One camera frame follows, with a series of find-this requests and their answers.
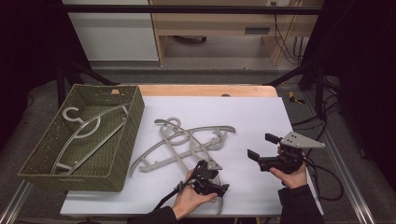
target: black sleeve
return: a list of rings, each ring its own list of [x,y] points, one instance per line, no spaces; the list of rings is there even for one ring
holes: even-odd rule
[[[128,224],[177,224],[177,220],[172,208],[166,206],[142,217],[128,219]]]
[[[284,188],[278,194],[283,206],[280,224],[324,223],[308,185],[296,189]]]

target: white cabinet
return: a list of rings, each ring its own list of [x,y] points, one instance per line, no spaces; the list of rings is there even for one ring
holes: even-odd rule
[[[148,5],[147,0],[63,0],[81,5]],[[149,13],[69,13],[89,61],[158,61]]]

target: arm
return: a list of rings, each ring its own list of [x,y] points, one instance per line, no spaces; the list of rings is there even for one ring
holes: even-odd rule
[[[271,168],[270,172],[281,179],[287,186],[287,188],[278,192],[283,206],[280,224],[324,223],[314,196],[307,185],[305,164],[289,175],[282,173],[276,168]]]
[[[192,171],[188,171],[186,179],[191,174]],[[135,220],[128,220],[128,224],[176,224],[178,220],[193,212],[201,204],[210,202],[217,196],[216,193],[208,195],[197,194],[192,186],[188,185],[177,195],[172,208],[169,206],[163,207]]]

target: power outlet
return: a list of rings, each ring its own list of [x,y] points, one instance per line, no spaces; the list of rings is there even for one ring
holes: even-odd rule
[[[266,7],[287,7],[290,0],[267,0]]]

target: horizontal black bar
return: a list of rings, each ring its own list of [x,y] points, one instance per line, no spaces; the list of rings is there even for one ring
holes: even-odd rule
[[[202,13],[320,15],[338,9],[322,7],[237,7],[237,6],[142,6],[142,5],[45,5],[44,8],[85,13]]]

